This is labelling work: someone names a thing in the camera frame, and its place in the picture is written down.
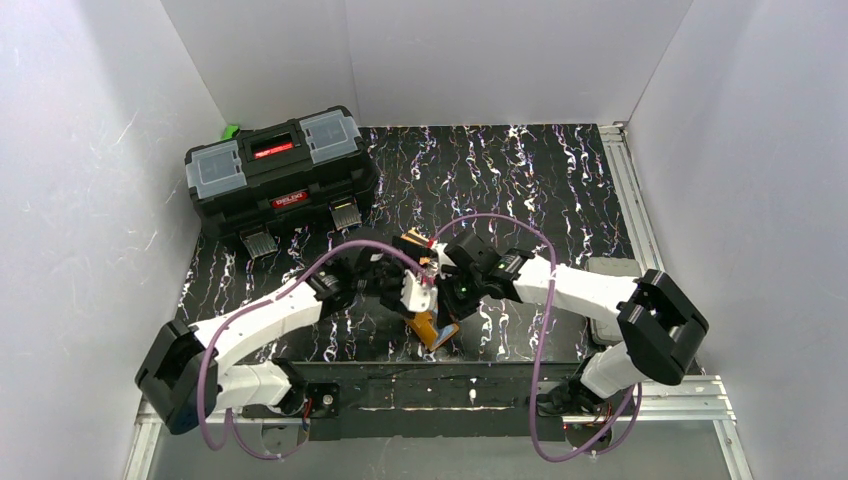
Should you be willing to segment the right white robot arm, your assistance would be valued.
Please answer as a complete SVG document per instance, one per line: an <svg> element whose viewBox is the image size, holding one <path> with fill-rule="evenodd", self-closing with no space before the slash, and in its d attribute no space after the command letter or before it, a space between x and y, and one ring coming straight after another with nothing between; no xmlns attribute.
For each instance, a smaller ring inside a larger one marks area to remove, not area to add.
<svg viewBox="0 0 848 480"><path fill-rule="evenodd" d="M619 330L618 343L583 360L570 379L537 392L542 415L590 412L646 379L680 384L709 331L689 297L656 269L640 277L589 272L517 248L500 253L471 230L433 248L443 319L459 321L490 297L550 306Z"/></svg>

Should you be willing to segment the orange card holder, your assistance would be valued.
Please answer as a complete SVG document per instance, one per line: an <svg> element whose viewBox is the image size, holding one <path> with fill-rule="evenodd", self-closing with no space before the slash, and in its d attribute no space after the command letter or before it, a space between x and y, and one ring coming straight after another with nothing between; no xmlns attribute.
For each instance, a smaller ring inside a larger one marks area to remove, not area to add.
<svg viewBox="0 0 848 480"><path fill-rule="evenodd" d="M460 330L458 323L438 327L431 312L417 312L405 322L429 352L436 351Z"/></svg>

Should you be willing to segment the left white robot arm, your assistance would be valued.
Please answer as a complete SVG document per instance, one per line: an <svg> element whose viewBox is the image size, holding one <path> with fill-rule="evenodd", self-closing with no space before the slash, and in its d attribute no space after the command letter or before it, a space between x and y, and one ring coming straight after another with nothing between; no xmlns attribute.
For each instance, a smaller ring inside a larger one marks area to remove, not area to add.
<svg viewBox="0 0 848 480"><path fill-rule="evenodd" d="M273 360L243 359L346 309L358 294L387 295L404 313L429 311L435 304L426 271L432 245L413 231L390 242L351 239L229 313L193 324L170 321L158 330L134 382L173 435L206 434L217 411L251 405L296 410L306 400L294 372Z"/></svg>

